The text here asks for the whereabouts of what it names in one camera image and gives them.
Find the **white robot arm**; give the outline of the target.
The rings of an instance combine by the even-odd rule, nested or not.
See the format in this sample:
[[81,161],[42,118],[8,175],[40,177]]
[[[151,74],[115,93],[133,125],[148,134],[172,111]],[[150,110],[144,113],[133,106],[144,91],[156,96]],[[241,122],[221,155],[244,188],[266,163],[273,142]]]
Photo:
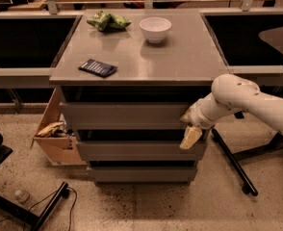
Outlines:
[[251,113],[283,135],[283,98],[261,92],[252,81],[222,74],[213,81],[211,92],[181,116],[187,127],[180,148],[190,149],[201,137],[202,129],[210,129],[222,117],[239,111]]

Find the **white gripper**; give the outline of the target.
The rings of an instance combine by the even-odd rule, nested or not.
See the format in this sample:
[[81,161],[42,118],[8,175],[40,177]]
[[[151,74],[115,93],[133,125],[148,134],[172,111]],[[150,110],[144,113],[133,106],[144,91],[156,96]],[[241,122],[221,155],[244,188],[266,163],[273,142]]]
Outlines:
[[190,149],[202,136],[201,129],[210,129],[215,122],[207,118],[201,112],[201,102],[197,101],[192,104],[188,110],[180,117],[180,120],[190,123],[192,126],[187,126],[184,138],[180,143],[180,148],[183,150]]

